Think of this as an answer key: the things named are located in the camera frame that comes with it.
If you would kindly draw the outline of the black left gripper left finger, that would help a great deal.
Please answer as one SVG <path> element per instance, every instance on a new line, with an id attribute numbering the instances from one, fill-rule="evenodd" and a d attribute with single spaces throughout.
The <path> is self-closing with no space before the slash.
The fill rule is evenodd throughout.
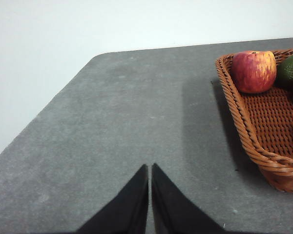
<path id="1" fill-rule="evenodd" d="M 148 212 L 148 168 L 144 164 L 78 234 L 144 234 Z"/>

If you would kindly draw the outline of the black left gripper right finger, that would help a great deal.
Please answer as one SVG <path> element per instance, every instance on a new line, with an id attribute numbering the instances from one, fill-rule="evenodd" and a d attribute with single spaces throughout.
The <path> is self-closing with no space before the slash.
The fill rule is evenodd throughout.
<path id="1" fill-rule="evenodd" d="M 152 165 L 152 207 L 158 234 L 223 234 L 225 230 L 191 202 L 158 164 Z"/>

